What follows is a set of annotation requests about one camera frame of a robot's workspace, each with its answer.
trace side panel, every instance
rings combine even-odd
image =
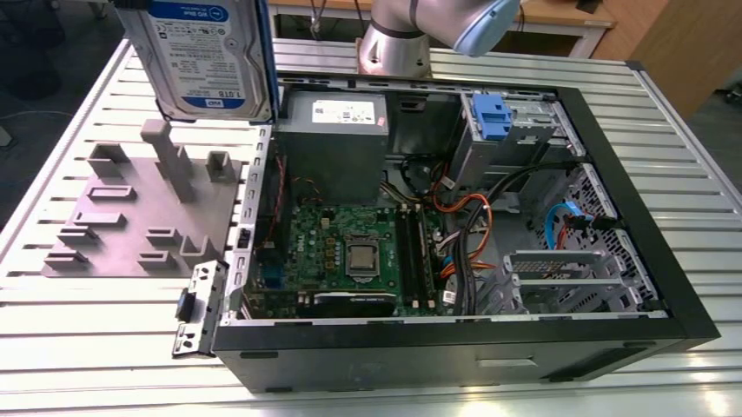
[[[465,387],[596,378],[664,345],[617,341],[221,352],[253,393]]]

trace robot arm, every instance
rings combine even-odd
[[[429,36],[481,56],[504,37],[520,0],[376,0],[360,50],[361,69],[385,76],[425,76]]]

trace power supply label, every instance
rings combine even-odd
[[[376,124],[374,102],[318,100],[313,103],[313,122]]]
[[[150,23],[178,95],[193,106],[237,109],[245,104],[238,60],[226,48],[230,13],[209,4],[154,2]]]

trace wire bundle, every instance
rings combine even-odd
[[[546,162],[536,165],[530,165],[518,171],[508,174],[490,189],[486,195],[486,201],[477,201],[477,206],[469,218],[466,219],[466,224],[462,228],[460,236],[457,238],[454,246],[454,267],[456,267],[456,277],[457,277],[457,291],[456,291],[456,304],[454,304],[454,314],[473,315],[477,312],[476,306],[476,293],[477,284],[474,280],[473,264],[470,263],[470,258],[466,252],[466,241],[470,234],[470,230],[477,222],[477,218],[481,214],[481,209],[486,206],[488,211],[492,214],[490,204],[496,202],[502,196],[509,187],[528,175],[532,175],[536,171],[544,169],[573,169],[579,165],[577,162]]]

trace slotted aluminum surface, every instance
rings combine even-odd
[[[352,44],[277,40],[277,56],[284,70],[356,71]],[[437,78],[583,89],[723,338],[588,383],[545,386],[253,395],[220,360],[174,361],[173,314],[187,279],[39,274],[91,174],[83,158],[95,143],[121,142],[130,155],[151,155],[138,131],[147,117],[159,117],[154,92],[125,41],[0,235],[0,410],[321,416],[344,407],[344,415],[365,416],[742,414],[740,197],[651,81],[607,61],[473,59],[444,50],[432,58]],[[190,156],[222,149],[252,160],[258,132],[248,123],[175,124],[174,141]]]

